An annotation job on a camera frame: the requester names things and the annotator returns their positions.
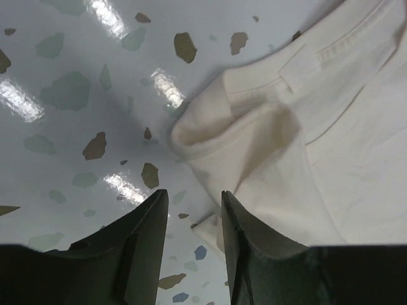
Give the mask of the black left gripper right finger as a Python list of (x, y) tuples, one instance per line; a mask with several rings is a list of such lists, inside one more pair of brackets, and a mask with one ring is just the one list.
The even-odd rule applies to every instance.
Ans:
[(225, 191), (222, 225), (232, 304), (405, 304), (406, 247), (306, 247)]

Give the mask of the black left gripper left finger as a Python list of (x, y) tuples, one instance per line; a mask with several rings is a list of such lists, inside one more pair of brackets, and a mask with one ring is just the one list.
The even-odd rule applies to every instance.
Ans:
[(68, 250), (1, 245), (1, 304), (154, 304), (168, 210), (161, 189)]

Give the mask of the cream white t shirt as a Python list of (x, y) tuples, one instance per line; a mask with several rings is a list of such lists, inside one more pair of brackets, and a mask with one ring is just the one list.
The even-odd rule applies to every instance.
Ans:
[(216, 203), (296, 243), (406, 243), (406, 2), (345, 1), (225, 70), (170, 140)]

